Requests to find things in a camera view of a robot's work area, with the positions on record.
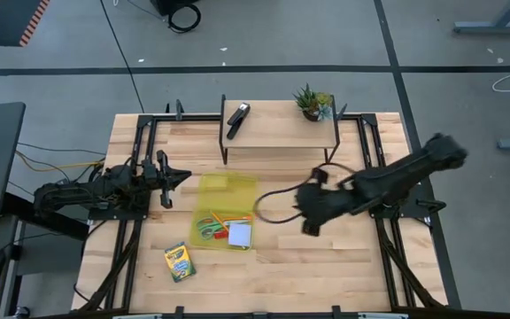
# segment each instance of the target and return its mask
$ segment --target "black floor stripe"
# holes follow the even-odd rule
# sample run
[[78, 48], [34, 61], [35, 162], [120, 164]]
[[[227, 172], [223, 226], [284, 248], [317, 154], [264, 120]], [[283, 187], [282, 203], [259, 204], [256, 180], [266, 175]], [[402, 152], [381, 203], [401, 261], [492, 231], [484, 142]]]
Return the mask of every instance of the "black floor stripe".
[[[410, 101], [406, 93], [405, 81], [403, 80], [401, 68], [398, 65], [395, 46], [392, 37], [390, 36], [389, 24], [387, 21], [387, 17], [385, 15], [385, 10], [383, 9], [382, 0], [374, 0], [374, 4], [375, 9], [377, 11], [377, 18], [379, 19], [379, 24], [381, 26], [382, 38], [385, 42], [385, 48], [389, 56], [389, 62], [392, 68], [393, 79], [395, 80], [398, 99], [400, 101], [403, 118], [405, 120], [406, 132], [411, 142], [413, 151], [416, 151], [421, 148], [421, 142], [420, 138], [418, 137], [416, 125], [414, 123], [413, 110], [411, 108]], [[432, 198], [434, 198], [432, 185], [430, 184], [430, 181], [428, 179], [422, 182], [422, 186], [426, 189], [427, 193], [429, 195], [432, 195]], [[440, 268], [440, 273], [442, 275], [444, 290], [446, 292], [448, 304], [451, 307], [460, 309], [461, 304], [460, 297], [458, 295], [458, 288], [453, 277], [450, 256], [448, 254], [448, 250], [446, 247], [444, 233], [442, 231], [442, 224], [440, 222], [438, 214], [434, 214], [434, 216], [432, 217], [432, 237], [434, 238], [434, 245], [437, 254], [438, 265]]]
[[[390, 66], [162, 66], [132, 67], [133, 74], [236, 74], [293, 72], [388, 73]], [[129, 74], [125, 67], [0, 69], [9, 75], [108, 75]]]
[[[157, 66], [132, 67], [133, 74], [238, 74], [238, 73], [374, 73], [477, 74], [510, 73], [510, 66]], [[129, 74], [125, 67], [1, 68], [11, 75], [110, 75]]]
[[510, 66], [399, 66], [398, 71], [426, 74], [510, 73]]

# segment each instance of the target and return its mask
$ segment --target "green scissors handle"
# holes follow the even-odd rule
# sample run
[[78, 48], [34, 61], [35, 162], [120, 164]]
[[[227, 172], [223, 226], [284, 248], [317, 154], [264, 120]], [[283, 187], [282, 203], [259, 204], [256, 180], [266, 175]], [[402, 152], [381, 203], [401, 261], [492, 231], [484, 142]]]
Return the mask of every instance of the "green scissors handle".
[[196, 228], [200, 232], [200, 236], [203, 240], [211, 239], [214, 233], [223, 230], [221, 224], [211, 217], [206, 217], [197, 221]]

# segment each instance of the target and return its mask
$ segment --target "paper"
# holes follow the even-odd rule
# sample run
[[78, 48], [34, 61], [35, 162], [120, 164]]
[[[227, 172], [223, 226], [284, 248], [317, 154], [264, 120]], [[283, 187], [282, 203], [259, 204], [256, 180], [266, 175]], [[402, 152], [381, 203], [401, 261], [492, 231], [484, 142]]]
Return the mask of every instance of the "paper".
[[232, 223], [229, 226], [228, 244], [241, 247], [251, 246], [251, 225]]

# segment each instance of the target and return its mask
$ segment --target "plant pot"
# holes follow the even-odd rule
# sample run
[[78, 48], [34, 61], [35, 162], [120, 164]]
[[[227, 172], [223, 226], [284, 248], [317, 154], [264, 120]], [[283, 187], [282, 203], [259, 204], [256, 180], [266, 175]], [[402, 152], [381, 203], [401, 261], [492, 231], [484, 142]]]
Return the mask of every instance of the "plant pot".
[[302, 114], [306, 117], [309, 121], [318, 121], [318, 115], [312, 115], [306, 111], [302, 111]]

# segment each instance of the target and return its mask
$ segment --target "crayola crayon box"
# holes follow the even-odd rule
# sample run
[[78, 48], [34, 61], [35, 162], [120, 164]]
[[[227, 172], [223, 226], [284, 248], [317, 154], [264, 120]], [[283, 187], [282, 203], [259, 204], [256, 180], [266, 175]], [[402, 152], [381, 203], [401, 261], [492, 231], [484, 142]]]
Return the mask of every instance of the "crayola crayon box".
[[184, 242], [165, 250], [165, 259], [175, 283], [196, 274]]

